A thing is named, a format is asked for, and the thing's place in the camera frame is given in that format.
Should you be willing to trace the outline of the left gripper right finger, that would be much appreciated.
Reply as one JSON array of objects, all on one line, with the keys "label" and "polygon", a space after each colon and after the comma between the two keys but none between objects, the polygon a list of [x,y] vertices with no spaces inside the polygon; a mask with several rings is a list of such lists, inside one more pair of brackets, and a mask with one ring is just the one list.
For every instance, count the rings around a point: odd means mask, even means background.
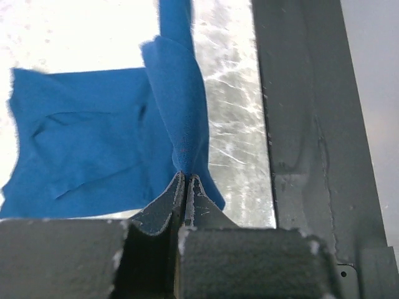
[{"label": "left gripper right finger", "polygon": [[240,227],[188,185],[178,234],[179,298],[342,298],[325,242],[299,229]]}]

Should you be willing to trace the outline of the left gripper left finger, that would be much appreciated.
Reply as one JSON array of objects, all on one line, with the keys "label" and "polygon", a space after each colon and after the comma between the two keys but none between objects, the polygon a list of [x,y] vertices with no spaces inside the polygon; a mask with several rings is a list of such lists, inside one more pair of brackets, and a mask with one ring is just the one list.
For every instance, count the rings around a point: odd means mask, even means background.
[{"label": "left gripper left finger", "polygon": [[174,298],[185,184],[129,219],[1,221],[1,297]]}]

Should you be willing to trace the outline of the blue t shirt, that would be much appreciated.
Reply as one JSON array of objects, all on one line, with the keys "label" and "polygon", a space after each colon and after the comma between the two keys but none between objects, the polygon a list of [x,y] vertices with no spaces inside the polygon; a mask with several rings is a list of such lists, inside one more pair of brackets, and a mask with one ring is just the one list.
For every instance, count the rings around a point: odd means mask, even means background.
[{"label": "blue t shirt", "polygon": [[12,70],[19,157],[2,218],[75,218],[141,209],[176,173],[208,169],[209,124],[191,35],[191,2],[160,1],[143,67],[44,74]]}]

